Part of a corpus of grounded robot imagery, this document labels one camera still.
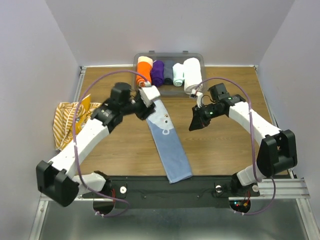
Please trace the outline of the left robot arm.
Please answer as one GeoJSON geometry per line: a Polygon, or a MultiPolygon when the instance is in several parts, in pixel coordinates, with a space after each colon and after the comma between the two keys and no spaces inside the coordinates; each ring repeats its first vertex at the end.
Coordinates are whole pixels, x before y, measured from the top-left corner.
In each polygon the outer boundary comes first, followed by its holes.
{"type": "Polygon", "coordinates": [[[155,111],[160,92],[155,86],[141,87],[131,96],[131,85],[118,82],[110,96],[96,108],[83,129],[58,155],[36,166],[38,190],[63,207],[70,205],[78,195],[95,191],[100,197],[111,193],[106,175],[92,173],[85,181],[80,175],[80,164],[94,147],[106,138],[126,115],[135,114],[147,119],[155,111]]]}

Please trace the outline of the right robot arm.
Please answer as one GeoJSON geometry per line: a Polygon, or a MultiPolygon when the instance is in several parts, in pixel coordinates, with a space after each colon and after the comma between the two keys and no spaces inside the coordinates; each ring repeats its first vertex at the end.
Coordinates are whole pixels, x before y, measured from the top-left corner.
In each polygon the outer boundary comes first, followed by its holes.
{"type": "Polygon", "coordinates": [[[230,189],[235,195],[242,195],[248,186],[258,180],[273,177],[298,164],[296,137],[291,130],[281,130],[272,125],[252,108],[239,94],[230,95],[223,83],[209,88],[211,103],[203,103],[203,93],[192,89],[190,97],[196,99],[192,108],[190,131],[207,127],[211,119],[227,116],[240,124],[251,136],[259,150],[252,165],[231,177],[230,189]]]}

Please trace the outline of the light blue towel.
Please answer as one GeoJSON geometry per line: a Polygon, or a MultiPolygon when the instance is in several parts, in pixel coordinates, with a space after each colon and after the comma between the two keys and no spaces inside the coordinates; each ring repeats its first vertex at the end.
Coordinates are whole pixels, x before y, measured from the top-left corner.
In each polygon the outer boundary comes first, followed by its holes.
{"type": "Polygon", "coordinates": [[[146,121],[167,179],[175,184],[192,177],[191,165],[165,105],[160,99],[154,103],[146,121]]]}

